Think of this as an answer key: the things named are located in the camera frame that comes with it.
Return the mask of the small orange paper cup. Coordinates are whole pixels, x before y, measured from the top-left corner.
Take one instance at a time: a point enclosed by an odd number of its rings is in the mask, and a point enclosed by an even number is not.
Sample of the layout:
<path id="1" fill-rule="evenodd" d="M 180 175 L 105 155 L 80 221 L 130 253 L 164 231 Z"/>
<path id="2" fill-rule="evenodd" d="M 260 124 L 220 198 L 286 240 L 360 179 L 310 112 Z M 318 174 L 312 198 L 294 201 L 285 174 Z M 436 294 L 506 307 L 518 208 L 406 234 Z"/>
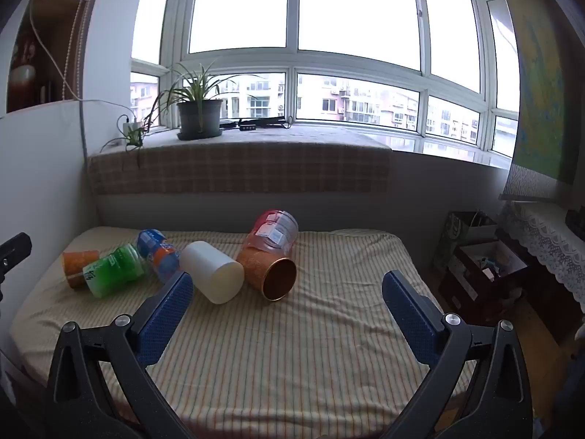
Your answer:
<path id="1" fill-rule="evenodd" d="M 99 260 L 98 250 L 63 252 L 60 256 L 65 280 L 72 289 L 82 288 L 85 285 L 83 269 Z"/>

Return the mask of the green plastic cup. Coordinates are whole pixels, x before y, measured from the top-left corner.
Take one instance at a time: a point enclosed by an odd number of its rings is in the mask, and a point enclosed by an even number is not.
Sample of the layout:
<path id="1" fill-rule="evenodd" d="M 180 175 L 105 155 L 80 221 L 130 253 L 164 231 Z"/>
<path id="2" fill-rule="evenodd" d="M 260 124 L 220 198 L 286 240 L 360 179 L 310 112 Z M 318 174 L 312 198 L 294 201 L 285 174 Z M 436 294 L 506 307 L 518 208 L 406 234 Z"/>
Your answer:
<path id="1" fill-rule="evenodd" d="M 85 266 L 82 274 L 92 295 L 105 298 L 140 281 L 146 267 L 136 248 L 126 244 Z"/>

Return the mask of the white cylindrical cup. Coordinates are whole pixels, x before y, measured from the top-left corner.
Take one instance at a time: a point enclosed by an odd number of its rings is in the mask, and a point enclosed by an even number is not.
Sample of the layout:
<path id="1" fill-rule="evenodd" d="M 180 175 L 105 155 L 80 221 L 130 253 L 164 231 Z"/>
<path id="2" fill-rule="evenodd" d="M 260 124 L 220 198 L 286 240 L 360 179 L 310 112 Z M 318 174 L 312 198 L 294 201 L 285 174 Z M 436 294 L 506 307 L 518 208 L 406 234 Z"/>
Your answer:
<path id="1" fill-rule="evenodd" d="M 234 298 L 245 281 L 242 264 L 203 241 L 188 244 L 181 251 L 180 263 L 195 287 L 216 305 Z"/>

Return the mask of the copper orange patterned cup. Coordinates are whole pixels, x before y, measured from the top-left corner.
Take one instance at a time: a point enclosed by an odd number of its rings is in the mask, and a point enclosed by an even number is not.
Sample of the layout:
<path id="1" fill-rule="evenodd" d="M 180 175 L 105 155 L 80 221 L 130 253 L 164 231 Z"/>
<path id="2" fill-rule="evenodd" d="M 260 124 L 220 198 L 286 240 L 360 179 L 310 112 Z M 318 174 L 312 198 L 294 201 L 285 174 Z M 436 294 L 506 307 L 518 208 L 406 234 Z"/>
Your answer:
<path id="1" fill-rule="evenodd" d="M 245 279 L 267 301 L 283 299 L 297 281 L 294 261 L 279 253 L 243 248 L 236 261 L 244 267 Z"/>

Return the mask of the clear cup with red label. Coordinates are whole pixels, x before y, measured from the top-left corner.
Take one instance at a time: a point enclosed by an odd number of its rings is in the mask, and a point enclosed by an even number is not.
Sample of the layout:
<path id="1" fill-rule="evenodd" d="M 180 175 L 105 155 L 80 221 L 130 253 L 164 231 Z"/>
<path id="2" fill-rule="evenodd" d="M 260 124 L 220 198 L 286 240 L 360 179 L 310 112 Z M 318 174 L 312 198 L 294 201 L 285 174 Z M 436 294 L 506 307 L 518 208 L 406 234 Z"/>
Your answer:
<path id="1" fill-rule="evenodd" d="M 298 222 L 284 210 L 268 210 L 256 221 L 243 248 L 288 257 L 298 237 Z"/>

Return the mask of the dark open storage box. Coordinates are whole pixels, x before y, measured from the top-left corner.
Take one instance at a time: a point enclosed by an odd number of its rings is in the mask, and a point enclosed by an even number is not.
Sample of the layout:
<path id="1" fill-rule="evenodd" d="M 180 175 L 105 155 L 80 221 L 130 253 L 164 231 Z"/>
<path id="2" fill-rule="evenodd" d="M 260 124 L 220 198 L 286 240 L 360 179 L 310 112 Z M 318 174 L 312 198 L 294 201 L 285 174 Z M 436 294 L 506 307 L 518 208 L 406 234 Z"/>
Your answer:
<path id="1" fill-rule="evenodd" d="M 501 240 L 457 247 L 438 292 L 465 322 L 489 326 L 521 298 L 536 269 Z"/>

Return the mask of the small spider plant offshoot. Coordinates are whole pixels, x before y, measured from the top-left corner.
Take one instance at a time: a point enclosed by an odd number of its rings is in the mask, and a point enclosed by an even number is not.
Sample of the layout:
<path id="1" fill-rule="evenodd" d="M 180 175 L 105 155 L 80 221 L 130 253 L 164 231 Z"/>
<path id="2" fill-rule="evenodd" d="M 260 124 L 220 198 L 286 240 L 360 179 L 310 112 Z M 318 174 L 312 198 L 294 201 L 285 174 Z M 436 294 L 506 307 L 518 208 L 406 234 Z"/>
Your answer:
<path id="1" fill-rule="evenodd" d="M 124 123 L 120 131 L 121 136 L 107 141 L 100 149 L 102 153 L 107 148 L 123 146 L 127 154 L 134 154 L 139 162 L 140 152 L 144 148 L 146 130 L 138 123 Z"/>

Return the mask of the green white paper bag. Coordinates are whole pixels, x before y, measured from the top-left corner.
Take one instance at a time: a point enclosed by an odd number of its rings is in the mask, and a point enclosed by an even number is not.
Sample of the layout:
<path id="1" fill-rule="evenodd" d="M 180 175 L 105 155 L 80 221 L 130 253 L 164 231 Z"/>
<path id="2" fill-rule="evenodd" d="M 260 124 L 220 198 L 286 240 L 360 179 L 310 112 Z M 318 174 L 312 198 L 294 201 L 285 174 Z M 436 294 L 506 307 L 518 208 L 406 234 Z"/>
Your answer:
<path id="1" fill-rule="evenodd" d="M 496 229 L 497 223 L 481 210 L 450 211 L 432 258 L 433 267 L 444 274 L 457 247 L 494 240 Z"/>

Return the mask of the white lace cloth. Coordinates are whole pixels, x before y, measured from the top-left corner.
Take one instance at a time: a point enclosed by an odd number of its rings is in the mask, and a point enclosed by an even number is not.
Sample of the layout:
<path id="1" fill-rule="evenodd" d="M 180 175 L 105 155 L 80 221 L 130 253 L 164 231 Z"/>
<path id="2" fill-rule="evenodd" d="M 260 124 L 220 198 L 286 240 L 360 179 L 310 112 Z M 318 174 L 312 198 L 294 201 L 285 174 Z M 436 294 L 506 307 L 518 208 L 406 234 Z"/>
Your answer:
<path id="1" fill-rule="evenodd" d="M 539 260 L 584 311 L 584 241 L 565 224 L 566 210 L 550 203 L 508 201 L 501 228 Z"/>

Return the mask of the wooden shelf with items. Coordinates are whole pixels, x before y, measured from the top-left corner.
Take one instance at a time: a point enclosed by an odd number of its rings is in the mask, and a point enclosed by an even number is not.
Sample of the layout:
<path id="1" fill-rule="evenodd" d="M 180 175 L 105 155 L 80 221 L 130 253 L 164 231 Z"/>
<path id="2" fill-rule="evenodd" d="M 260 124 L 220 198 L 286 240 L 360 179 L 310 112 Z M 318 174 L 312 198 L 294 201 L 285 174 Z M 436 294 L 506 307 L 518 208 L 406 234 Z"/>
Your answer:
<path id="1" fill-rule="evenodd" d="M 8 40 L 8 113 L 82 98 L 83 62 L 95 0 L 22 0 Z"/>

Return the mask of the dark potted spider plant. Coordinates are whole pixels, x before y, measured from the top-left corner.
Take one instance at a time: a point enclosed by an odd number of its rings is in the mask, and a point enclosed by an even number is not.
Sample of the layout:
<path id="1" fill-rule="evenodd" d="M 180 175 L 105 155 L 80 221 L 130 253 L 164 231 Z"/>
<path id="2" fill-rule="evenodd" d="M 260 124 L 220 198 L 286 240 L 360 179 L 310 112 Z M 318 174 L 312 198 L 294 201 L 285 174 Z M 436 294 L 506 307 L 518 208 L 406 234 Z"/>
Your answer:
<path id="1" fill-rule="evenodd" d="M 222 85 L 233 81 L 238 74 L 212 74 L 211 67 L 212 64 L 207 67 L 201 64 L 198 70 L 190 70 L 182 63 L 173 65 L 170 68 L 170 73 L 174 76 L 173 83 L 156 96 L 151 111 L 144 120 L 145 131 L 149 132 L 160 115 L 175 107 L 181 122 L 178 134 L 181 140 L 220 136 L 220 96 L 231 94 L 230 90 L 223 90 Z"/>

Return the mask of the black device on windowsill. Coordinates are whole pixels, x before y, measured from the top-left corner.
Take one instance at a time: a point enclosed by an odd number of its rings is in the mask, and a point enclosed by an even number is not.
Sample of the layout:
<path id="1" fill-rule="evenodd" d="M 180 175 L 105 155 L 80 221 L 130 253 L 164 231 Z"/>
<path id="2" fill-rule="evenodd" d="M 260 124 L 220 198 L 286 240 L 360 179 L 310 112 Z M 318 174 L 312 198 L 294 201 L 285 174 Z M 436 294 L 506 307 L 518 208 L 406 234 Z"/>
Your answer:
<path id="1" fill-rule="evenodd" d="M 220 128 L 222 130 L 234 130 L 239 131 L 254 131 L 259 128 L 261 129 L 272 129 L 282 128 L 289 129 L 293 125 L 293 122 L 286 117 L 266 117 L 266 118 L 250 118 L 250 119 L 237 119 L 233 121 L 221 121 Z"/>

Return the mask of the plaid brown sill blanket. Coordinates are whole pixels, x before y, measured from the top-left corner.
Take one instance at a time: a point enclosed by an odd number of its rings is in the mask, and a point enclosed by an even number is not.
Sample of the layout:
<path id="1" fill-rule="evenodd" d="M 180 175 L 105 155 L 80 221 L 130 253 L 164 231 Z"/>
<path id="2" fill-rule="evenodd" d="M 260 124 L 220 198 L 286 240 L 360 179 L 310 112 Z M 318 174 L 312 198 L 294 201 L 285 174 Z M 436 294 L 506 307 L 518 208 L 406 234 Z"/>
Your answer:
<path id="1" fill-rule="evenodd" d="M 88 177 L 97 195 L 140 193 L 384 193 L 392 150 L 340 127 L 228 130 L 181 141 L 173 132 L 142 148 L 92 155 Z"/>

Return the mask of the yellow green wall map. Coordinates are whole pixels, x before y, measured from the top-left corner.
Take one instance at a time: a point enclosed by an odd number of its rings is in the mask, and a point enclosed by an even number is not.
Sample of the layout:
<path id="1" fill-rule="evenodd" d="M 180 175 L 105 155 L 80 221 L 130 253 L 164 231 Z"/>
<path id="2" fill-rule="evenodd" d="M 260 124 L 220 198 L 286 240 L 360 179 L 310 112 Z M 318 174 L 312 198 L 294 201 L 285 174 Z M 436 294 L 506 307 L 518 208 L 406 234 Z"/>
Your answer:
<path id="1" fill-rule="evenodd" d="M 560 0 L 506 0 L 520 112 L 504 199 L 584 203 L 584 42 Z"/>

